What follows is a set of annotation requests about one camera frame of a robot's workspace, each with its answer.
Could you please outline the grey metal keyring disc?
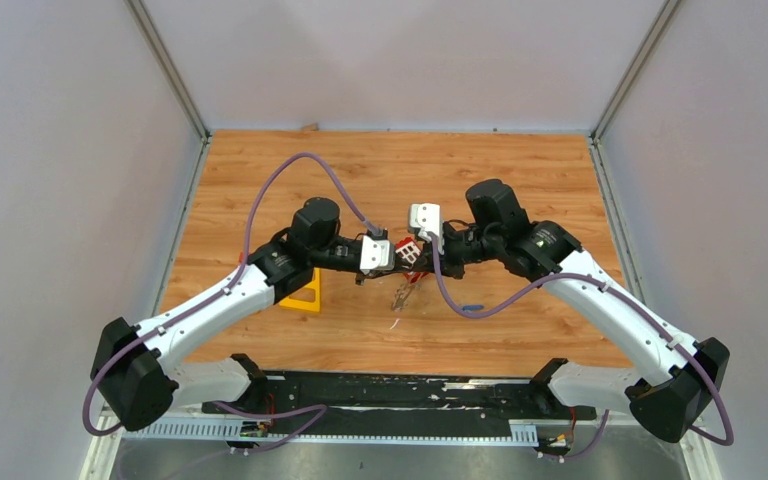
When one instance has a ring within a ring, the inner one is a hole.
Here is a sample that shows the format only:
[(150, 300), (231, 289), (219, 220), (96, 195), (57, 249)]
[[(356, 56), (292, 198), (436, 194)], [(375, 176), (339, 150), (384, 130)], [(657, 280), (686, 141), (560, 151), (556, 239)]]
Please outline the grey metal keyring disc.
[(405, 280), (396, 290), (393, 302), (391, 303), (392, 311), (402, 311), (404, 309), (408, 298), (422, 276), (423, 274), (418, 272), (404, 273)]

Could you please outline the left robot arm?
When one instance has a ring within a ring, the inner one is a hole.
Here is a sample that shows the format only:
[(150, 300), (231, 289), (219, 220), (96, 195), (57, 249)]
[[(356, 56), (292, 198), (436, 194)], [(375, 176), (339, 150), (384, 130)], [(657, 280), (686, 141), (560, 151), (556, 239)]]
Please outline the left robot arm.
[(91, 367), (91, 393), (100, 393), (127, 431), (143, 429), (170, 408), (230, 401), (243, 413), (266, 400), (264, 383), (240, 362), (184, 364), (197, 347), (237, 321), (271, 308), (312, 281), (315, 269), (349, 272), (360, 279), (401, 273), (386, 231), (353, 238), (340, 234), (340, 209), (314, 197), (290, 225), (254, 251), (223, 280), (153, 318), (134, 325), (119, 317), (102, 330)]

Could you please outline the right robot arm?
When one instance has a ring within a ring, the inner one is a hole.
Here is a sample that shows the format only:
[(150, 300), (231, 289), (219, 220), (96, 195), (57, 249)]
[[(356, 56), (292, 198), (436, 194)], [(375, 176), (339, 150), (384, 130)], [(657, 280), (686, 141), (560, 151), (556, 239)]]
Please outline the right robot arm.
[[(721, 446), (734, 443), (720, 392), (730, 352), (721, 341), (698, 340), (658, 316), (564, 227), (530, 219), (501, 180), (481, 181), (465, 198), (473, 220), (461, 230), (447, 225), (437, 204), (413, 204), (408, 213), (409, 232), (424, 242), (415, 267), (434, 274), (456, 314), (486, 319), (542, 289), (582, 315), (632, 363), (620, 369), (552, 360), (530, 392), (537, 413), (552, 418), (568, 407), (590, 406), (630, 415), (666, 442), (692, 431)], [(444, 279), (460, 279), (465, 266), (491, 260), (529, 283), (495, 307), (469, 311), (453, 300)]]

